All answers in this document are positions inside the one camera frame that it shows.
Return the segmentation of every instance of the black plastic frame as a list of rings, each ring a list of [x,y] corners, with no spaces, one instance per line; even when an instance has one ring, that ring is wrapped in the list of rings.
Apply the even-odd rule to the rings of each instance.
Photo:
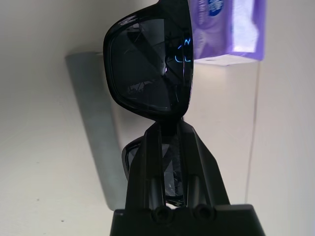
[[[191,41],[191,47],[184,49],[185,55],[188,55],[189,58],[191,58],[190,62],[183,62],[183,79],[185,81],[189,81],[189,83],[187,83],[187,86],[184,87],[185,98],[180,101],[177,109],[174,111],[158,112],[137,107],[135,104],[130,103],[119,95],[113,80],[111,66],[112,42],[115,40],[117,35],[119,35],[119,33],[126,28],[132,26],[133,24],[151,19],[171,20],[183,32],[183,43],[185,38],[189,37],[192,40],[192,29],[187,0],[160,0],[158,3],[152,6],[149,6],[124,17],[110,28],[104,40],[103,55],[108,88],[113,99],[120,106],[133,113],[155,121],[179,120],[186,113],[190,101],[193,74],[193,41]]]
[[[232,206],[215,158],[192,126],[174,124],[180,143],[186,207],[165,206],[161,130],[153,124],[132,161],[126,206],[116,210],[111,236],[264,236],[251,205]]]

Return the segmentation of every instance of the black sunglasses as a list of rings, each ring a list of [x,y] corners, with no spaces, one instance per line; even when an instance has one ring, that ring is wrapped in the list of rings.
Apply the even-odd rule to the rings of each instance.
[[[118,21],[103,47],[113,99],[155,121],[179,120],[189,106],[192,45],[187,0],[160,0]]]
[[[132,161],[140,149],[143,136],[129,143],[122,152],[124,172],[129,178]],[[164,174],[166,203],[183,207],[183,184],[180,163],[179,142],[176,135],[162,137],[162,171]]]

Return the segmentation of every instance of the white wall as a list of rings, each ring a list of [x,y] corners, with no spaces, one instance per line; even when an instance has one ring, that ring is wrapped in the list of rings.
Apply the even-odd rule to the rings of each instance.
[[[108,28],[137,8],[130,0],[0,1],[0,235],[109,234],[112,212],[64,57],[101,51]]]
[[[314,10],[268,1],[248,198],[266,235],[315,235]]]

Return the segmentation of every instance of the dark tinted lens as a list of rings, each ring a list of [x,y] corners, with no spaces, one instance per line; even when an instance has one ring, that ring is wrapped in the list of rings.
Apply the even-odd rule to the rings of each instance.
[[[171,197],[183,195],[179,150],[176,143],[177,140],[174,140],[170,144],[162,144],[165,194]],[[127,150],[128,170],[139,147],[140,144]]]
[[[184,96],[183,47],[190,39],[171,21],[154,19],[122,31],[111,47],[116,90],[134,106],[159,112],[177,108]]]
[[[131,165],[131,163],[132,163],[132,160],[134,159],[134,156],[136,155],[136,153],[137,153],[139,147],[140,147],[140,144],[139,144],[139,146],[137,146],[137,147],[131,149],[131,150],[127,153],[129,167],[130,167],[130,165]]]

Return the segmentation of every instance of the purple package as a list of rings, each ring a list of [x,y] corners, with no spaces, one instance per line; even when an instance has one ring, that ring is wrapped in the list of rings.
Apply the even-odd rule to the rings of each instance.
[[[189,8],[195,62],[263,60],[266,0],[189,0]]]

